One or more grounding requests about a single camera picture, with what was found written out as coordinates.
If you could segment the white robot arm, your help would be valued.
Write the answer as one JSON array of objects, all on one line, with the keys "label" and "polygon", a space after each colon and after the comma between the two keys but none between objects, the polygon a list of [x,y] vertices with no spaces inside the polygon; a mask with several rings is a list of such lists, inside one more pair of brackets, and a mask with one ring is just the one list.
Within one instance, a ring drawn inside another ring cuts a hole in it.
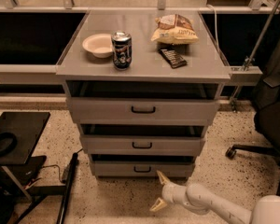
[{"label": "white robot arm", "polygon": [[280,224],[280,196],[264,196],[252,210],[248,210],[217,196],[201,184],[177,185],[163,172],[157,171],[157,174],[162,191],[150,207],[151,212],[157,212],[170,203],[179,204],[197,215],[206,215],[212,211],[228,224]]}]

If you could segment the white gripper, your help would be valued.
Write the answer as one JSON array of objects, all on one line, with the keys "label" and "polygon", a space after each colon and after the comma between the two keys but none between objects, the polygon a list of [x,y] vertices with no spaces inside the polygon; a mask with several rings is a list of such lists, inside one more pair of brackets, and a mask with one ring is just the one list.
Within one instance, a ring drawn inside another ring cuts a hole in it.
[{"label": "white gripper", "polygon": [[187,188],[185,186],[170,182],[170,179],[162,171],[157,171],[157,175],[160,183],[164,186],[162,188],[161,198],[158,198],[150,207],[150,212],[158,212],[166,207],[168,203],[184,205],[188,201],[186,194]]}]

